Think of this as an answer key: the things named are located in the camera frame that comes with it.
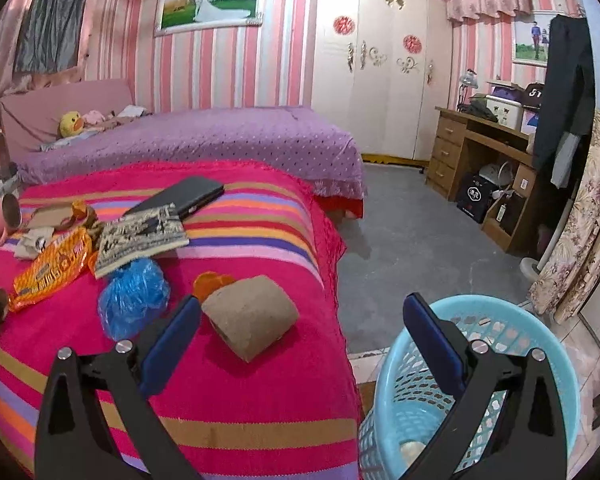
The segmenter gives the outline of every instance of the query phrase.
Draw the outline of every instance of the pink striped bedspread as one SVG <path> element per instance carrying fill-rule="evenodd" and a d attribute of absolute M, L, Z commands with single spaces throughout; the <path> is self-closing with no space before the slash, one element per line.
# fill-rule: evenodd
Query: pink striped bedspread
<path fill-rule="evenodd" d="M 32 187 L 21 202 L 27 216 L 38 206 L 80 198 L 107 220 L 193 174 L 219 180 L 226 190 L 185 222 L 189 246 L 157 260 L 171 285 L 170 305 L 208 270 L 237 279 L 264 274 L 284 288 L 300 317 L 250 364 L 203 317 L 152 407 L 207 479 L 357 478 L 360 400 L 336 312 L 336 263 L 344 245 L 309 186 L 257 162 L 145 162 Z M 27 265 L 13 257 L 16 243 L 14 237 L 0 248 L 0 286 L 7 289 Z M 112 347 L 96 311 L 104 286 L 84 273 L 0 326 L 0 438 L 30 472 L 57 350 Z M 100 400 L 124 460 L 143 468 L 112 399 L 102 393 Z"/>

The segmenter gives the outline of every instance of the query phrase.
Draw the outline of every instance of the picture frame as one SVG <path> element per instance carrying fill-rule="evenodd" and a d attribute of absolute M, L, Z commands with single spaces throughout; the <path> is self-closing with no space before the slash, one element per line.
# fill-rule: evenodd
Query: picture frame
<path fill-rule="evenodd" d="M 533 10 L 519 14 L 513 22 L 511 34 L 511 60 L 513 63 L 547 66 L 549 55 L 549 23 L 560 10 Z"/>
<path fill-rule="evenodd" d="M 155 35 L 260 26 L 263 19 L 264 0 L 158 0 Z"/>

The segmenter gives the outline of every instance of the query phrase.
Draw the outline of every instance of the purple bedspread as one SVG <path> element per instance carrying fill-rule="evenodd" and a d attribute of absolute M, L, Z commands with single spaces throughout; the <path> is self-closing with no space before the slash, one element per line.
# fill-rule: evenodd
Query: purple bedspread
<path fill-rule="evenodd" d="M 304 107 L 157 114 L 17 162 L 24 182 L 48 184 L 142 160 L 200 159 L 260 160 L 309 181 L 319 196 L 366 194 L 351 134 Z"/>

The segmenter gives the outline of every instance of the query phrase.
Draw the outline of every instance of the gray carpet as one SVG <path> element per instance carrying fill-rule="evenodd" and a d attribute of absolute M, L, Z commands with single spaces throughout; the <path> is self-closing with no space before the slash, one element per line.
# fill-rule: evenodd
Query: gray carpet
<path fill-rule="evenodd" d="M 348 247 L 338 265 L 338 295 L 349 352 L 390 346 L 410 292 L 429 303 L 469 293 L 516 304 L 526 299 L 520 259 L 425 186 L 418 170 L 366 164 L 365 171 L 365 217 L 339 227 Z"/>

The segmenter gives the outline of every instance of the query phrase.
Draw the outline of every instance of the white wardrobe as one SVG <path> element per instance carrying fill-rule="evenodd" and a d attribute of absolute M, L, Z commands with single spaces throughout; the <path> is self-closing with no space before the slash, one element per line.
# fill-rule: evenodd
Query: white wardrobe
<path fill-rule="evenodd" d="M 429 160 L 451 47 L 441 0 L 318 0 L 312 107 L 362 153 Z"/>

